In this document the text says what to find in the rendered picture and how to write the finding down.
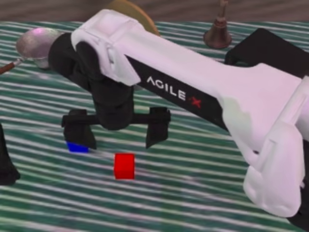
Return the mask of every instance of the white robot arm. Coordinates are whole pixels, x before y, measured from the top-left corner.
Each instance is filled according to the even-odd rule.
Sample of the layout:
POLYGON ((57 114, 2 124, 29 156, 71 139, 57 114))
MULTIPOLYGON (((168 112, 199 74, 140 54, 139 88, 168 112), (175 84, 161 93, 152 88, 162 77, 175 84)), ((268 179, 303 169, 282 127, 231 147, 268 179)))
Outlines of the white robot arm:
POLYGON ((247 196, 279 217, 297 213, 305 176, 303 138, 309 139, 309 77, 301 80, 265 64, 221 64, 112 10, 100 11, 72 33, 73 47, 81 41, 92 45, 102 74, 116 82, 138 84, 199 116, 207 110, 203 96, 216 98, 249 164, 247 196))

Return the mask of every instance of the red cube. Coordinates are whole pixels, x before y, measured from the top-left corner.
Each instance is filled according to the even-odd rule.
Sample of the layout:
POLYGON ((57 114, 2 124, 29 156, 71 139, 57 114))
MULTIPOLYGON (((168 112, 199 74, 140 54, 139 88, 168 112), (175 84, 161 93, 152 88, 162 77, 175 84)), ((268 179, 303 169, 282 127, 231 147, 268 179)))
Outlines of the red cube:
POLYGON ((134 179, 134 154, 116 153, 114 158, 115 179, 134 179))

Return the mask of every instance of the background wall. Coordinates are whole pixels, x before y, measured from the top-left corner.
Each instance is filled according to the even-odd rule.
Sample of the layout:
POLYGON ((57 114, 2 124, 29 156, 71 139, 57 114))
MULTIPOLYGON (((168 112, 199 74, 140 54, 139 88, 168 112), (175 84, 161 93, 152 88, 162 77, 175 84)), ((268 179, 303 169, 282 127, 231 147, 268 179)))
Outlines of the background wall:
MULTIPOLYGON (((131 0, 155 21, 212 21, 218 0, 131 0)), ((85 21, 110 0, 0 0, 0 21, 85 21)), ((231 0, 231 21, 309 21, 309 0, 231 0)))

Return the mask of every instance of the green striped cloth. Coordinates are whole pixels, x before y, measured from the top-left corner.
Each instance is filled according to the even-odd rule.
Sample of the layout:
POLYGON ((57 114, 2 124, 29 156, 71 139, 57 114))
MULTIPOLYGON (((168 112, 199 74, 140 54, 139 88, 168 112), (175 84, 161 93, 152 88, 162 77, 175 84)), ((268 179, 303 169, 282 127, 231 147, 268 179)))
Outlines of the green striped cloth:
MULTIPOLYGON (((78 25, 0 23, 1 65, 18 57, 14 43, 28 29, 72 31, 78 25)), ((309 49, 307 23, 230 23, 233 42, 225 50, 204 45, 209 23, 157 26, 164 38, 219 61, 258 27, 309 49)), ((72 108, 94 113, 87 92, 31 62, 2 75, 0 90, 0 122, 22 174, 16 185, 0 188, 0 232, 300 231, 247 199, 247 165, 228 133, 146 90, 136 92, 136 110, 168 106, 169 139, 146 150, 144 125, 116 132, 94 126, 98 150, 89 154, 68 152, 60 126, 72 108), (116 152, 136 154, 134 181, 114 180, 116 152)))

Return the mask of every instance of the white casing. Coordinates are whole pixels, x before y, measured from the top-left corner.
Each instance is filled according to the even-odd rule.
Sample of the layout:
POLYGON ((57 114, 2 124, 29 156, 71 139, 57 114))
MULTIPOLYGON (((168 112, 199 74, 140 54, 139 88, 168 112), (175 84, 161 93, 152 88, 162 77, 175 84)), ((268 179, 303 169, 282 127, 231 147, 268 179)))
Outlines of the white casing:
POLYGON ((127 55, 215 97, 249 164, 247 196, 279 217, 296 214, 305 176, 302 139, 309 139, 309 77, 301 80, 265 64, 224 65, 153 35, 137 20, 112 10, 97 13, 71 40, 74 47, 89 42, 99 54, 102 73, 115 81, 128 86, 140 81, 127 55))

